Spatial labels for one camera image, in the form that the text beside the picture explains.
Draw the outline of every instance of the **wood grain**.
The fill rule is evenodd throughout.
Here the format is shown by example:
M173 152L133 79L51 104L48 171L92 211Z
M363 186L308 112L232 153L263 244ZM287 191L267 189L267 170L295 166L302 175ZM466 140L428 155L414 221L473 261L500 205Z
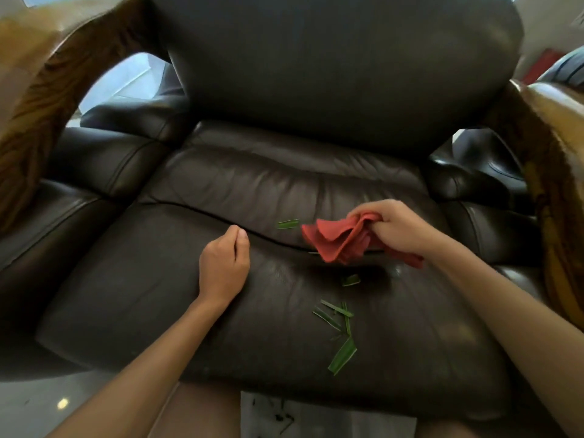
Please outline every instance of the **wood grain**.
M155 25L149 0L67 0L0 20L0 231L94 82L137 52L168 60Z
M584 329L584 96L548 83L510 82L481 124L521 161L543 234L554 308Z

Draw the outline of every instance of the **leather armchair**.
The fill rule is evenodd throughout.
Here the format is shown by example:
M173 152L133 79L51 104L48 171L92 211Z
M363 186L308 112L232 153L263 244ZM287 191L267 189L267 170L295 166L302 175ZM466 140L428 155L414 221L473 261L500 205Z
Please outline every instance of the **leather armchair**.
M252 271L185 380L512 436L519 401L533 396L445 277L376 253L325 265L276 222L398 198L584 327L581 179L565 168L582 165L566 149L584 131L581 94L509 80L522 40L510 0L428 0L445 17L381 0L279 1L74 0L28 13L69 26L57 21L57 45L47 27L36 58L11 60L29 81L5 99L13 112L0 127L0 378L119 370L196 297L199 252L236 223L250 233ZM9 24L11 36L38 35L30 19ZM80 50L103 30L100 55ZM156 97L102 104L64 129L92 80L141 50L173 62ZM41 95L63 79L65 94ZM460 127L488 130L442 145ZM359 289L342 288L353 273ZM335 345L311 313L320 299L355 313L359 355L337 377L326 370Z

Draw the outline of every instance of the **cut leaf fragment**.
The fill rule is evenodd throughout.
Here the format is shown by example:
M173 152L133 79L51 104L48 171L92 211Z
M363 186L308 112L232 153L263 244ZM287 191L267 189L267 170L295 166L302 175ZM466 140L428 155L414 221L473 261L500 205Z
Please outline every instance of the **cut leaf fragment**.
M278 223L278 229L293 229L298 226L300 220L286 220Z
M341 325L339 323L337 323L334 319L332 319L329 316L329 314L327 314L325 311L323 311L319 307L315 306L312 313L314 315L318 316L319 318L322 318L324 321L326 321L328 324L330 324L332 327L334 327L339 332L343 331L343 328L341 327Z
M351 316L353 316L353 314L352 314L351 312L349 312L349 311L346 311L345 309L342 309L342 308L340 308L340 307L338 307L338 306L335 306L334 304L332 304L332 303L330 303L330 302L328 302L328 301L321 300L321 303L322 303L322 304L324 304L324 305L325 305L325 306L327 306L327 307L330 307L330 308L331 308L331 309L333 309L335 312L339 312L340 314L343 314L343 315L345 315L345 316L348 316L348 317L351 317Z
M343 309L345 309L347 312L349 311L349 307L347 306L347 303L343 301ZM345 328L347 330L347 335L351 336L351 322L349 321L349 317L344 315L343 316L345 318Z
M361 278L359 278L359 275L357 275L355 273L355 275L351 275L350 277L343 278L342 286L343 287L354 286L355 284L359 284L360 282L361 282Z
M347 341L345 341L345 344L339 349L339 352L336 353L328 367L328 370L332 372L333 376L339 373L344 365L349 362L353 355L355 355L355 352L357 352L357 347L355 347L353 338L349 337Z

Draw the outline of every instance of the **red cloth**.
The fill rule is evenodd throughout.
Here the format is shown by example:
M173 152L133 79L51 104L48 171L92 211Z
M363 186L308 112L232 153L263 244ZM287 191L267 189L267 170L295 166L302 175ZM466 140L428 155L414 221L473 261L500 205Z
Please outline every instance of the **red cloth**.
M367 227L368 222L381 221L381 215L366 213L339 221L317 220L316 224L303 224L302 235L314 246L326 263L338 261L344 265L363 256L368 248L385 250L392 258L421 269L424 258L414 253L400 252L386 246Z

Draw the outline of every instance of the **tile floor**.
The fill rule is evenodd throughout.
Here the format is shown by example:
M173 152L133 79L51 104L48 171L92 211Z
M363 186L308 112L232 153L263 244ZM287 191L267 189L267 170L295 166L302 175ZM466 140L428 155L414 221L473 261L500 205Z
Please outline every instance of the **tile floor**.
M92 371L0 383L0 436L42 438L112 377ZM242 438L412 438L413 418L348 412L242 394ZM282 433L284 427L294 422Z

